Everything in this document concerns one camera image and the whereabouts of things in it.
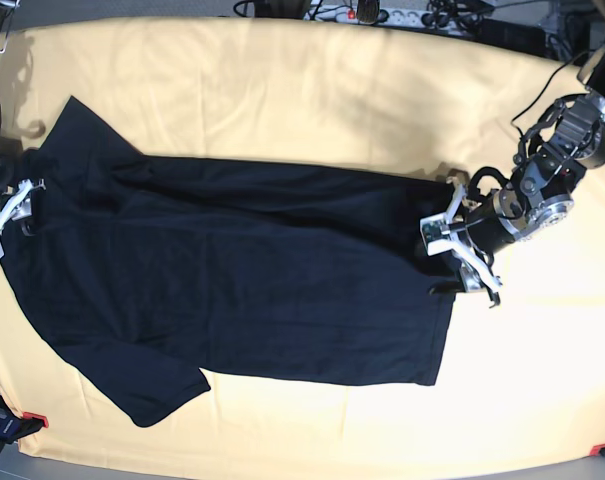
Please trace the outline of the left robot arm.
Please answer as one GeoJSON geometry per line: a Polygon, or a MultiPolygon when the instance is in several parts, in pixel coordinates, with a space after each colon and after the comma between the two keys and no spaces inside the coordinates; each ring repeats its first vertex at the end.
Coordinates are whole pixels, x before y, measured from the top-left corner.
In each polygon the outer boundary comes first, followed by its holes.
{"type": "Polygon", "coordinates": [[[455,185],[444,212],[421,220],[427,255],[449,254],[458,263],[455,280],[431,294],[484,291],[498,305],[495,255],[563,220],[586,172],[605,165],[605,42],[577,78],[584,92],[557,98],[520,134],[510,176],[483,167],[455,185]]]}

